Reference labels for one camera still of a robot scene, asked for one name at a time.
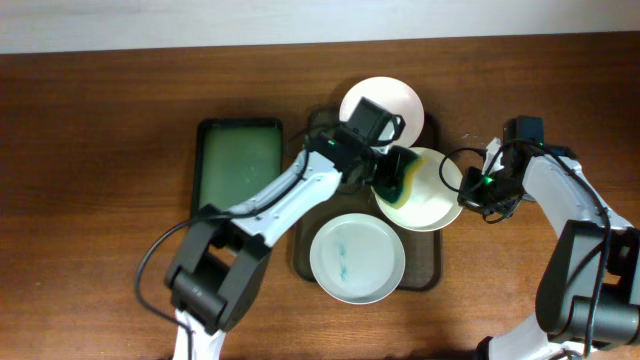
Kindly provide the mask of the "green yellow sponge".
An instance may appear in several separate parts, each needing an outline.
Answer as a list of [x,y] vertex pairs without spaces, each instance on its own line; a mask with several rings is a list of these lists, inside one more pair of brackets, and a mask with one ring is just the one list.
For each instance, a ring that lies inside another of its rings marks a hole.
[[372,189],[374,193],[392,208],[404,206],[411,193],[415,177],[424,166],[425,160],[414,151],[393,146],[376,163]]

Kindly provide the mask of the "cream plate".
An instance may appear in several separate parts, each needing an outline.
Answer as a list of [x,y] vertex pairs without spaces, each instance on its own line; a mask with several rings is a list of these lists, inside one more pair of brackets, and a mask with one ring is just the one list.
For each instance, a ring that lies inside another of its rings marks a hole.
[[439,176],[444,155],[423,147],[413,147],[412,151],[424,160],[424,164],[407,189],[407,201],[401,207],[394,207],[374,193],[375,201],[382,214],[402,228],[415,232],[442,229],[462,211],[457,201],[458,194],[446,187]]

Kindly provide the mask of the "pink plate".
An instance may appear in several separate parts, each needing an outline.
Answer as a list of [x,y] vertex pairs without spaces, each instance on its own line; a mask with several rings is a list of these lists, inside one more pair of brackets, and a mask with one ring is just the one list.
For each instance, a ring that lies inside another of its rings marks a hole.
[[406,83],[391,77],[371,77],[349,89],[339,109],[339,120],[346,122],[364,97],[390,113],[403,117],[406,126],[394,145],[409,148],[418,140],[424,127],[425,112],[417,93]]

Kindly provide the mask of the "pale green plate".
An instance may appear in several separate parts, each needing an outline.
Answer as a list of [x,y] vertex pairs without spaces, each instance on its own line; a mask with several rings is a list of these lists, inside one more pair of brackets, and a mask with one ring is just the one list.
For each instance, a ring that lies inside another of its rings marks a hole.
[[399,236],[387,223],[372,215],[350,213],[318,230],[309,261],[316,282],[331,297],[368,305],[396,290],[406,256]]

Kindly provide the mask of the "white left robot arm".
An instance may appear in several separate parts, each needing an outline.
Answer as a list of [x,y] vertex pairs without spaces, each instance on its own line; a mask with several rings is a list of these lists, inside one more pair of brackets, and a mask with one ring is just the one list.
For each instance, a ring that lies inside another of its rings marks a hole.
[[179,326],[175,358],[219,358],[258,295],[274,244],[349,176],[401,204],[419,163],[391,140],[340,125],[308,137],[291,167],[249,199],[199,210],[183,223],[186,237],[165,275]]

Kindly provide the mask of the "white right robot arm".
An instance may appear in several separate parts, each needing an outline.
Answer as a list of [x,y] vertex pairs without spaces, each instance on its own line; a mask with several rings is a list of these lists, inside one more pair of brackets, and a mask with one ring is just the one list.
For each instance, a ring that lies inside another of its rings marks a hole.
[[464,177],[458,201],[488,223],[531,198],[558,242],[538,286],[535,312],[485,338],[477,359],[586,359],[639,343],[639,230],[611,210],[567,148],[493,140],[482,168]]

